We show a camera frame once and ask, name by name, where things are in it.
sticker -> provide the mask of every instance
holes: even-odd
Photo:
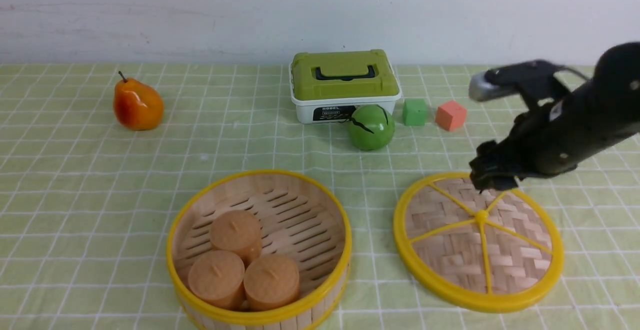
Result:
[[[560,100],[558,103],[555,103],[555,105],[551,108],[551,111],[549,112],[549,121],[555,120],[561,114],[562,114],[562,100]]]
[[[313,110],[313,121],[348,119],[355,110],[356,107],[354,105],[315,108]]]

bamboo steamer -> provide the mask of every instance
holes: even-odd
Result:
[[[299,298],[274,310],[249,312],[213,307],[188,286],[190,268],[213,251],[212,222],[231,210],[250,212],[261,225],[261,255],[293,259]],[[352,233],[339,200],[298,173],[263,170],[238,173],[200,191],[180,211],[167,240],[167,266],[176,296],[201,330],[302,330],[320,325],[334,310],[350,272]]]

plastic storage box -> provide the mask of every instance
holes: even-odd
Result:
[[[377,104],[393,114],[402,90],[384,50],[298,53],[289,66],[291,100],[304,124],[349,118]]]

green lid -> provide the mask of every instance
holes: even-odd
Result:
[[[297,100],[394,96],[400,92],[384,50],[298,53],[291,63]]]

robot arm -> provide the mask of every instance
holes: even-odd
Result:
[[[519,94],[528,108],[503,141],[487,141],[476,149],[469,163],[475,188],[505,191],[518,187],[516,178],[557,177],[638,133],[640,42],[613,46],[594,70],[593,78],[582,76],[585,83],[574,91],[555,78],[559,71],[573,70],[545,60],[474,75],[471,99],[487,102]]]

